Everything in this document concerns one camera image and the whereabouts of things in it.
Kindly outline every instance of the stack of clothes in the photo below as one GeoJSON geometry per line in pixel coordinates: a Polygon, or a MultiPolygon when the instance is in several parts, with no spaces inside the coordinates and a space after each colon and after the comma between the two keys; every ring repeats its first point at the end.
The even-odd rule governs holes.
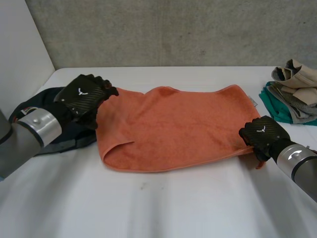
{"type": "Polygon", "coordinates": [[[294,59],[272,72],[260,93],[271,117],[290,124],[317,125],[317,70],[294,59]]]}

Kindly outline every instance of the orange towel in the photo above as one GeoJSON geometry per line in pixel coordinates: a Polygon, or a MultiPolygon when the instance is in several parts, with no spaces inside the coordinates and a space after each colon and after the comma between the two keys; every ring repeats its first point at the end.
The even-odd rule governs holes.
{"type": "Polygon", "coordinates": [[[252,152],[238,131],[260,115],[237,85],[211,93],[118,90],[97,116],[99,154],[112,169],[162,172],[252,152]]]}

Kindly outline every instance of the towel tag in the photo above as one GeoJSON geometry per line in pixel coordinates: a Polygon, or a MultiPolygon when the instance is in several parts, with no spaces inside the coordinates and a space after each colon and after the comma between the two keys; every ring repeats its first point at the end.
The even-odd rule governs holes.
{"type": "Polygon", "coordinates": [[[253,103],[253,106],[256,107],[258,104],[256,101],[253,100],[253,98],[251,98],[250,96],[248,96],[249,99],[251,100],[251,102],[253,103]]]}

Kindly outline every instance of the white wall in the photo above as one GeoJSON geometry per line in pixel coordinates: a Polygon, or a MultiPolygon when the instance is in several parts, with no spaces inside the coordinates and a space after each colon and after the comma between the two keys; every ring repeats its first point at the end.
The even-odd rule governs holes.
{"type": "Polygon", "coordinates": [[[54,72],[24,0],[0,0],[0,109],[8,117],[54,72]]]}

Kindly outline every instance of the black cloth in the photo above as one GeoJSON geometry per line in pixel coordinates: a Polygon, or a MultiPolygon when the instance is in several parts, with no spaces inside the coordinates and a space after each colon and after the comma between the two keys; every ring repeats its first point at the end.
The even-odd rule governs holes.
{"type": "MultiPolygon", "coordinates": [[[[21,119],[37,108],[43,108],[45,105],[51,104],[55,96],[63,89],[63,87],[46,89],[24,103],[21,103],[11,114],[9,121],[11,123],[21,119]]],[[[65,152],[81,147],[88,146],[96,142],[96,132],[71,122],[65,126],[62,134],[52,141],[47,147],[42,148],[38,155],[50,154],[56,152],[65,152]]]]}

